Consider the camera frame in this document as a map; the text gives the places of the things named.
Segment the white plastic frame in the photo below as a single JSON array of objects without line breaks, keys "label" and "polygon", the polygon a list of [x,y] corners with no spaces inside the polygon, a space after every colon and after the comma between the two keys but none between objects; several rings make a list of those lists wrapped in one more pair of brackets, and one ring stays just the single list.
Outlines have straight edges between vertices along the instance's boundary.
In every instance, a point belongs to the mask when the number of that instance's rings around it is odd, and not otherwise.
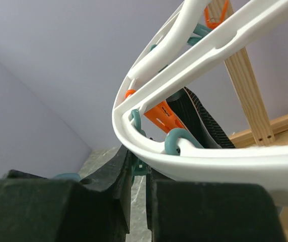
[{"label": "white plastic frame", "polygon": [[[172,179],[260,184],[271,193],[277,205],[288,206],[288,146],[196,149],[189,141],[179,139],[181,155],[172,156],[165,154],[164,142],[142,136],[130,120],[131,110],[136,108],[143,114],[288,17],[288,0],[250,0],[149,80],[185,44],[209,2],[185,0],[136,60],[114,102],[115,134],[136,156]],[[159,45],[150,52],[150,47],[156,43]],[[125,100],[126,91],[137,82],[145,84]]]}]

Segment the orange plastic bracket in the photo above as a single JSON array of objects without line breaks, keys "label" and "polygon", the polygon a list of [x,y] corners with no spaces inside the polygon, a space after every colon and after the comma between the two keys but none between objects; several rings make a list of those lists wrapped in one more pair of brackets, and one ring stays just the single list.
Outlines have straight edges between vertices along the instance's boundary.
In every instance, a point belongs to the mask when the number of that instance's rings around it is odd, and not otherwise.
[{"label": "orange plastic bracket", "polygon": [[[125,98],[127,98],[131,94],[134,94],[135,92],[136,91],[134,89],[129,89],[126,92]],[[174,128],[185,129],[182,122],[174,114],[166,101],[159,103],[158,105],[144,113],[144,115],[165,133],[168,133]]]},{"label": "orange plastic bracket", "polygon": [[210,22],[208,7],[206,7],[204,9],[204,20],[205,20],[205,24],[208,28],[215,29],[225,20],[225,15],[227,12],[228,4],[229,4],[229,0],[226,0],[225,4],[224,4],[223,11],[221,12],[221,15],[220,15],[219,22]]}]

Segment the white plastic rod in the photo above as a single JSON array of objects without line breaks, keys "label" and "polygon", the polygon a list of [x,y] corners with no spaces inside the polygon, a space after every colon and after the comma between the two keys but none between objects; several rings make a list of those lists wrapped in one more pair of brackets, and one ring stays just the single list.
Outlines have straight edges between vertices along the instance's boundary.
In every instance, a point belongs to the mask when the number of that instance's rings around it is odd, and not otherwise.
[{"label": "white plastic rod", "polygon": [[205,7],[210,2],[211,0],[185,0],[169,33],[154,51],[148,53],[128,72],[127,76],[131,80],[136,79],[144,83],[171,62],[190,38]]},{"label": "white plastic rod", "polygon": [[288,0],[251,0],[117,109],[151,109],[288,17]]}]

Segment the wooden stick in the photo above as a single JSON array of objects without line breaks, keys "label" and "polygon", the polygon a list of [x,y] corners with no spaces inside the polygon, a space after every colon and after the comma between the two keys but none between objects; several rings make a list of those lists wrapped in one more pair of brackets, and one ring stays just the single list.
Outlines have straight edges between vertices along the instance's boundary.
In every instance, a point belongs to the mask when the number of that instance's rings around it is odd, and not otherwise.
[{"label": "wooden stick", "polygon": [[[209,16],[215,21],[221,15],[225,0],[213,0],[208,5]],[[226,17],[234,13],[231,3]],[[225,60],[231,81],[235,87],[252,136],[257,145],[268,145],[275,141],[269,118],[252,70],[246,48],[241,49]]]},{"label": "wooden stick", "polygon": [[[270,121],[270,126],[275,135],[288,131],[288,114]],[[255,144],[251,130],[244,130],[229,136],[237,148],[245,148]]]}]

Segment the marble floor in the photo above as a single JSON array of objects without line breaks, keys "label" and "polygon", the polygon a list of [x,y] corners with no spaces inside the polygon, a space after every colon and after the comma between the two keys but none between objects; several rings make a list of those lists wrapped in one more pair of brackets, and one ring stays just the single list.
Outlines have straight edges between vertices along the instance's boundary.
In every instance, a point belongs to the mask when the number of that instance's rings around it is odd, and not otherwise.
[{"label": "marble floor", "polygon": [[[109,161],[119,147],[94,150],[81,168],[79,175],[85,177]],[[137,176],[132,186],[130,234],[126,242],[151,242],[151,231],[146,223],[146,180],[144,176]]]}]

